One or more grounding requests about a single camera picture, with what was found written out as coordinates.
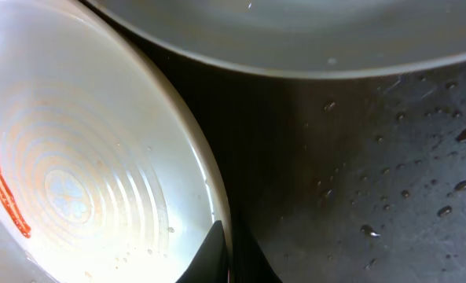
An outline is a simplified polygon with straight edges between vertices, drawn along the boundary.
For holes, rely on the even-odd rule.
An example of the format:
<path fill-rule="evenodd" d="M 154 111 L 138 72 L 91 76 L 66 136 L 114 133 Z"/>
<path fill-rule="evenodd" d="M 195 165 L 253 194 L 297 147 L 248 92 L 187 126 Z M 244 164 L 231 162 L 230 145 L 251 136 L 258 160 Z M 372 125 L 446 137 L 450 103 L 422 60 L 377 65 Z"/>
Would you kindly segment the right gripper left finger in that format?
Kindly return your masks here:
<path fill-rule="evenodd" d="M 228 283 L 229 256 L 222 222 L 215 221 L 177 283 Z"/>

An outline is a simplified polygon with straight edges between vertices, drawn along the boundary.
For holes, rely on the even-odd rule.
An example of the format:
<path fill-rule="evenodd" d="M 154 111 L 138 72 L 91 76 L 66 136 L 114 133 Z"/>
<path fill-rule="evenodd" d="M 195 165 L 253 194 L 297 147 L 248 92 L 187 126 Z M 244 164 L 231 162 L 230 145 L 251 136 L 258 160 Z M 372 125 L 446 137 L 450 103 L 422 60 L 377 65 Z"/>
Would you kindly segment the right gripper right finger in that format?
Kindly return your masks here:
<path fill-rule="evenodd" d="M 282 282 L 243 223 L 233 229 L 233 270 L 237 283 Z"/>

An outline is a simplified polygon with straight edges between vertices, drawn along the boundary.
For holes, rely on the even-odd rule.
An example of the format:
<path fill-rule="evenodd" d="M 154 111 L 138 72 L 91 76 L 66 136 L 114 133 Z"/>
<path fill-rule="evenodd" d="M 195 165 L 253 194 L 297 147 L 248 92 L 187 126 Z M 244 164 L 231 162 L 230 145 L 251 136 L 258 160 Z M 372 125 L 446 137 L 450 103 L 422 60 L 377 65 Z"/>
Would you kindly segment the white plate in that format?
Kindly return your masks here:
<path fill-rule="evenodd" d="M 160 70 L 76 1 L 0 1 L 0 282 L 177 282 L 218 166 Z"/>

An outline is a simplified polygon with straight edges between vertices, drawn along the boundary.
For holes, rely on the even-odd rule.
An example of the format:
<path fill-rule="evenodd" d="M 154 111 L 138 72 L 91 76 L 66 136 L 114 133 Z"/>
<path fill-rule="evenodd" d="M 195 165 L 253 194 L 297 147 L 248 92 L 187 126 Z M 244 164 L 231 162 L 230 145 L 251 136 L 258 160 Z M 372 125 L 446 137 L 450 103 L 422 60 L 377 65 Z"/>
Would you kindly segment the pale green plate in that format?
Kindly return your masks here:
<path fill-rule="evenodd" d="M 220 68 L 352 79 L 466 61 L 466 0 L 94 0 L 133 33 Z"/>

